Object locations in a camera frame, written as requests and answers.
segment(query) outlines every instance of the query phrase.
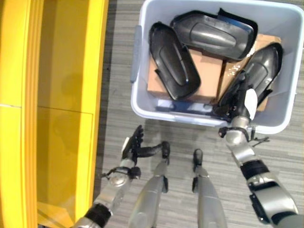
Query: yellow cabinet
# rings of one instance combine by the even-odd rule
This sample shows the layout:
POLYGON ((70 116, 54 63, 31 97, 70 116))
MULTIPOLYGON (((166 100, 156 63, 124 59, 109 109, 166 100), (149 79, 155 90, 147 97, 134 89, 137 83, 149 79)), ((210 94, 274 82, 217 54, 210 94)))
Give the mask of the yellow cabinet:
POLYGON ((38 223, 71 227, 87 209, 92 115, 38 108, 38 223))
POLYGON ((107 8, 0 1, 0 227, 70 227, 92 203, 107 8))

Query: brown cardboard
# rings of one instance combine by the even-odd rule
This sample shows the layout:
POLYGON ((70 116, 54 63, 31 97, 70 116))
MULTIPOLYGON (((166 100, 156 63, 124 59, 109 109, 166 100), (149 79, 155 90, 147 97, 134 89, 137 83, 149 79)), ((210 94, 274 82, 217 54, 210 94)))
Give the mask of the brown cardboard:
MULTIPOLYGON (((221 75, 220 77, 217 101, 220 100, 220 98, 223 96, 224 92, 226 91, 226 89, 228 88, 234 77, 238 74, 239 70, 241 70, 246 65, 250 57, 256 51, 266 47, 267 45, 273 42, 281 43, 281 39, 275 36, 258 34, 256 37, 256 41, 246 58, 244 58, 242 61, 239 62, 226 63, 225 66, 223 66, 225 68, 225 71, 224 74, 221 75)), ((263 111, 266 107, 266 104, 267 104, 267 99, 260 104, 257 110, 263 111)))
MULTIPOLYGON (((199 73, 201 85, 197 92, 187 100, 209 103, 215 99, 218 92, 219 77, 222 69, 223 61, 216 58, 203 56, 201 52, 189 50, 193 59, 194 65, 199 73)), ((157 66, 152 57, 150 57, 148 87, 147 90, 154 96, 161 98, 170 98, 162 81, 155 73, 157 66)))

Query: plastic bin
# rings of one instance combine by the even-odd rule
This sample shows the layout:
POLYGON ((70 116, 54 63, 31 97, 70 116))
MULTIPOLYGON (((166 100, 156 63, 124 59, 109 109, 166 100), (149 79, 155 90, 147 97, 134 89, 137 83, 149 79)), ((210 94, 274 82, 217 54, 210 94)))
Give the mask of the plastic bin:
POLYGON ((149 119, 213 127, 227 125, 226 121, 210 116, 210 107, 202 104, 180 105, 173 101, 161 100, 147 91, 148 35, 152 24, 157 21, 169 24, 175 16, 191 10, 216 14, 219 8, 254 20, 258 23, 259 33, 282 39, 284 56, 281 73, 273 84, 273 93, 269 96, 265 111, 258 112, 253 121, 259 133, 278 133, 285 129, 290 121, 304 40, 304 12, 291 4, 257 0, 146 0, 141 8, 139 26, 135 33, 131 75, 131 81, 134 81, 132 109, 139 116, 149 119), (178 112, 168 111, 166 108, 173 104, 180 107, 178 112))

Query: bin handle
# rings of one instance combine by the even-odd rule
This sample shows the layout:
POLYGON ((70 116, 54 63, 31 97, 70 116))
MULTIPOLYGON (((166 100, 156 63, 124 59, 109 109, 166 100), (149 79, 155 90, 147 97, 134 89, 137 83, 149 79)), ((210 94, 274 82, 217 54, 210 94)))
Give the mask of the bin handle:
POLYGON ((133 46, 133 60, 132 60, 132 68, 131 68, 131 83, 136 81, 138 70, 140 66, 140 55, 141 55, 141 47, 142 47, 142 27, 137 25, 135 27, 134 34, 134 46, 133 46))

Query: gray carpet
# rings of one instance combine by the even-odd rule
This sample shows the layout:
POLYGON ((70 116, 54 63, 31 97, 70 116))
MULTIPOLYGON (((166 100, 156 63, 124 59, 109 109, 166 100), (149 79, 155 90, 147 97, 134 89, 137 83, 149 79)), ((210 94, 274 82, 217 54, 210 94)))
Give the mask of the gray carpet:
MULTIPOLYGON (((197 196, 191 192, 193 174, 191 159, 194 149, 204 151, 204 167, 222 201, 229 228, 266 227, 256 218, 249 200, 249 190, 241 171, 233 161, 216 128, 181 123, 147 120, 138 117, 130 106, 130 71, 134 26, 143 0, 111 0, 106 32, 102 104, 99 125, 95 174, 96 197, 102 180, 98 174, 119 164, 121 146, 137 125, 145 129, 144 145, 171 143, 171 164, 168 169, 169 192, 161 197, 158 217, 160 228, 196 228, 197 196)), ((290 3, 303 7, 303 0, 290 3)), ((303 213, 303 110, 304 64, 300 71, 292 118, 289 126, 271 135, 271 142, 258 146, 257 153, 294 197, 303 213)), ((119 210, 107 227, 123 228, 146 181, 152 176, 157 158, 140 159, 142 178, 135 180, 119 210)))

